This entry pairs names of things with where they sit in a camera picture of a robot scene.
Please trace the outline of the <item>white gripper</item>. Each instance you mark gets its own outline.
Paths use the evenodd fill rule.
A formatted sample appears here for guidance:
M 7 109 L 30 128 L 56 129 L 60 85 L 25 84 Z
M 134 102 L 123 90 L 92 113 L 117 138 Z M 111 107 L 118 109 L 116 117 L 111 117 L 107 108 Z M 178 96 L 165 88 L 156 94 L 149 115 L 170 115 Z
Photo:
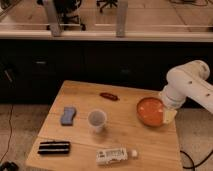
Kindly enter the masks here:
M 183 105 L 183 95 L 172 86 L 166 85 L 159 93 L 159 96 L 163 104 L 170 108 L 163 110 L 163 123 L 169 124 L 175 119 L 177 114 L 177 111 L 174 109 L 178 109 Z

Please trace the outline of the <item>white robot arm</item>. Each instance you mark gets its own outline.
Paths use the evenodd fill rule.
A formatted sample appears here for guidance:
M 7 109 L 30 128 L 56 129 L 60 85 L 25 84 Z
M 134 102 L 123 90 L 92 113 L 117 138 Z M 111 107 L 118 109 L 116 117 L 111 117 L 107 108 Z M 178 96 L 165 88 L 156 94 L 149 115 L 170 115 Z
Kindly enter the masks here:
M 213 85 L 207 82 L 209 66 L 194 60 L 176 66 L 167 72 L 167 84 L 159 93 L 163 107 L 163 123 L 171 123 L 177 110 L 190 98 L 213 114 Z

